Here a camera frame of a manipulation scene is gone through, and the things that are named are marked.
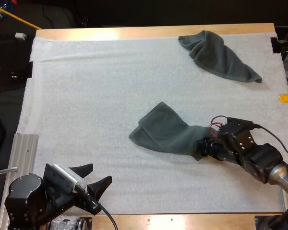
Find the metal cylinder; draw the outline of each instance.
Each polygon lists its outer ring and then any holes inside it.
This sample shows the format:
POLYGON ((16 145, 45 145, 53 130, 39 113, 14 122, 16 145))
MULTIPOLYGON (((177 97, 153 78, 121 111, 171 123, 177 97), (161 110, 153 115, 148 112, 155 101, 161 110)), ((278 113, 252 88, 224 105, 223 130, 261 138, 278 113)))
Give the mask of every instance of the metal cylinder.
POLYGON ((269 184, 277 184, 281 186, 288 193, 288 165, 280 163, 275 166, 268 178, 269 184))

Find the white towel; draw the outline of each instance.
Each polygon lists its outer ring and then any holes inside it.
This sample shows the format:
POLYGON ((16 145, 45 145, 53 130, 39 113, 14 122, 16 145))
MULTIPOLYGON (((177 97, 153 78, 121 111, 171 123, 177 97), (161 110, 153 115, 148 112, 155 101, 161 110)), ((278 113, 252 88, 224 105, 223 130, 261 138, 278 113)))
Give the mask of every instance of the white towel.
MULTIPOLYGON (((206 158, 164 154, 128 135, 164 101, 189 125, 226 115, 274 132, 288 148, 288 87, 268 34, 226 35, 225 44, 263 83, 226 80, 198 68, 177 38, 58 42, 36 38, 19 133, 39 134, 34 172, 46 163, 94 164, 92 183, 112 175, 100 202, 113 214, 282 211, 278 186, 242 168, 206 158)), ((279 143, 263 130, 258 144, 279 143)))

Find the wooden table edge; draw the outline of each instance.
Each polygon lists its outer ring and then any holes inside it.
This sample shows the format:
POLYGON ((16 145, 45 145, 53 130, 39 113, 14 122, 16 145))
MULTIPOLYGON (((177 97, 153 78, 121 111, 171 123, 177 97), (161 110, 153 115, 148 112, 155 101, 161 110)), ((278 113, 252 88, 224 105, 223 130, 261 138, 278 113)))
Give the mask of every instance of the wooden table edge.
POLYGON ((179 25, 37 30, 36 37, 60 41, 105 41, 193 35, 209 30, 221 35, 275 32, 273 23, 179 25))

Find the metal bracket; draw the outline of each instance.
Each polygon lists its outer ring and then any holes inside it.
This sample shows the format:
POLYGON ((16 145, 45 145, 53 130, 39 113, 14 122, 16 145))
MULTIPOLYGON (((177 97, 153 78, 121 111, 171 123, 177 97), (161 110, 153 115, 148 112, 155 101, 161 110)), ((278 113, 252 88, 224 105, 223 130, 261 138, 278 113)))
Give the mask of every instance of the metal bracket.
POLYGON ((0 170, 0 174, 6 174, 0 208, 0 230, 7 230, 9 226, 9 216, 4 206, 5 198, 9 193, 9 186, 16 178, 33 172, 37 142, 38 135, 36 134, 14 135, 9 167, 0 170))

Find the white connector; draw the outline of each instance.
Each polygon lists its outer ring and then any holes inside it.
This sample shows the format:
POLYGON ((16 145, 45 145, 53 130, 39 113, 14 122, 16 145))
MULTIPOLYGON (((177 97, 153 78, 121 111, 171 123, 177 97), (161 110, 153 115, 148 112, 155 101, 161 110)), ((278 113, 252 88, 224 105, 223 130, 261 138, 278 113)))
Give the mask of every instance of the white connector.
POLYGON ((27 35, 23 33, 15 33, 15 38, 21 41, 27 40, 27 35))

